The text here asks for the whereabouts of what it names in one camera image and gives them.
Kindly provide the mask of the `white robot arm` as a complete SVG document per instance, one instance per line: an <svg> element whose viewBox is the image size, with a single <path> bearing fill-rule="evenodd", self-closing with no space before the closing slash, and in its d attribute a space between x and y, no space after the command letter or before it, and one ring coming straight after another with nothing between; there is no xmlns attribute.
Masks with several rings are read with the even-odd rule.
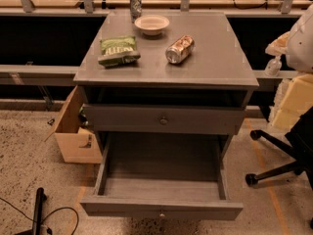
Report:
<svg viewBox="0 0 313 235"><path fill-rule="evenodd" d="M313 72L313 4L291 27L291 30L270 43L265 53L286 56L287 65L302 72Z"/></svg>

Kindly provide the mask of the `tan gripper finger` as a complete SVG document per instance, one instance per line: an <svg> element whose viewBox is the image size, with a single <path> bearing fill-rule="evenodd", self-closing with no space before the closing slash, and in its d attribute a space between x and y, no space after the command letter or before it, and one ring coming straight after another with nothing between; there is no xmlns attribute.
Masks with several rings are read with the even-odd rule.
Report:
<svg viewBox="0 0 313 235"><path fill-rule="evenodd" d="M271 42L265 49L265 53L271 56L281 56L287 53L288 38L290 33L287 31Z"/></svg>

